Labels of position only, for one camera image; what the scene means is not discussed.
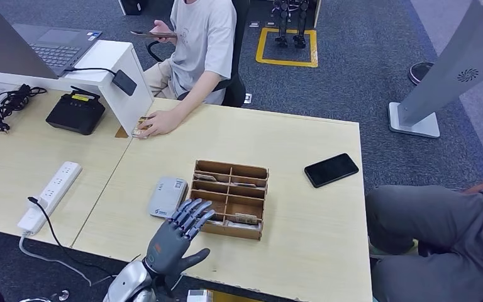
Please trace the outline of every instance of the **robotic hand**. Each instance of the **robotic hand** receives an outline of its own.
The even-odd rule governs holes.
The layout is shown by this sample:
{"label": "robotic hand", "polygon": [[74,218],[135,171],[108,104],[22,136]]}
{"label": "robotic hand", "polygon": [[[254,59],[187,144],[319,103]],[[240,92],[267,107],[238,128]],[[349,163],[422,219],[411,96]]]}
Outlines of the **robotic hand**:
{"label": "robotic hand", "polygon": [[214,210],[205,212],[210,205],[211,201],[203,202],[202,199],[183,202],[171,219],[157,230],[143,260],[127,264],[110,284],[103,302],[154,302],[156,296],[153,287],[157,286],[164,286],[167,294],[171,295],[165,285],[165,277],[179,275],[210,254],[209,249],[202,249],[195,255],[182,258],[191,240],[215,214]]}

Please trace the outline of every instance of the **robotic thumb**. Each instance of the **robotic thumb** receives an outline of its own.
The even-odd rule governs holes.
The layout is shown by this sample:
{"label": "robotic thumb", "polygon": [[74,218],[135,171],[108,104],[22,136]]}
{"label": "robotic thumb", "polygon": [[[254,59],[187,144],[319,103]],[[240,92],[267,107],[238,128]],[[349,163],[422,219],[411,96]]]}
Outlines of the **robotic thumb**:
{"label": "robotic thumb", "polygon": [[183,258],[177,266],[177,274],[184,272],[186,269],[201,263],[210,254],[210,249],[202,249],[195,255]]}

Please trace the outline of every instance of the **laptop keyboard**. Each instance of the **laptop keyboard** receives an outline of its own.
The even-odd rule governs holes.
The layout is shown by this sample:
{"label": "laptop keyboard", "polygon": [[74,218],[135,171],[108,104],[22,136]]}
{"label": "laptop keyboard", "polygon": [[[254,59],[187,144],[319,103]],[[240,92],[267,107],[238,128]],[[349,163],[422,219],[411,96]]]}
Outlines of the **laptop keyboard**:
{"label": "laptop keyboard", "polygon": [[30,47],[51,67],[66,66],[71,58],[81,50],[80,47],[31,44]]}

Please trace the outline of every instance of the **white power strip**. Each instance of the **white power strip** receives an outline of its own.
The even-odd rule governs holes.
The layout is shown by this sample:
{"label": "white power strip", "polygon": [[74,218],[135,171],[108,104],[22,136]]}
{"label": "white power strip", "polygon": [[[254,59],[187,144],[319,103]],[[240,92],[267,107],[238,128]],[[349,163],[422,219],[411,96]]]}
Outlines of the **white power strip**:
{"label": "white power strip", "polygon": [[[38,203],[43,207],[48,216],[53,213],[58,203],[75,181],[82,167],[76,162],[64,162],[45,189],[40,194]],[[18,227],[32,234],[38,233],[45,223],[45,216],[39,207],[30,201],[28,210],[18,223]]]}

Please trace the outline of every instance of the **smartphone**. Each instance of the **smartphone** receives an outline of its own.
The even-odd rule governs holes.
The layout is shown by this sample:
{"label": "smartphone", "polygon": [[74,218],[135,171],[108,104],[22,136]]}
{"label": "smartphone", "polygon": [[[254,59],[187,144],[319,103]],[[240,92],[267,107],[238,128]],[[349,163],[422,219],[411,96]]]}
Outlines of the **smartphone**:
{"label": "smartphone", "polygon": [[176,33],[150,33],[149,31],[131,30],[130,33],[146,38],[177,38]]}
{"label": "smartphone", "polygon": [[358,167],[348,154],[340,154],[304,168],[314,187],[337,181],[358,172]]}

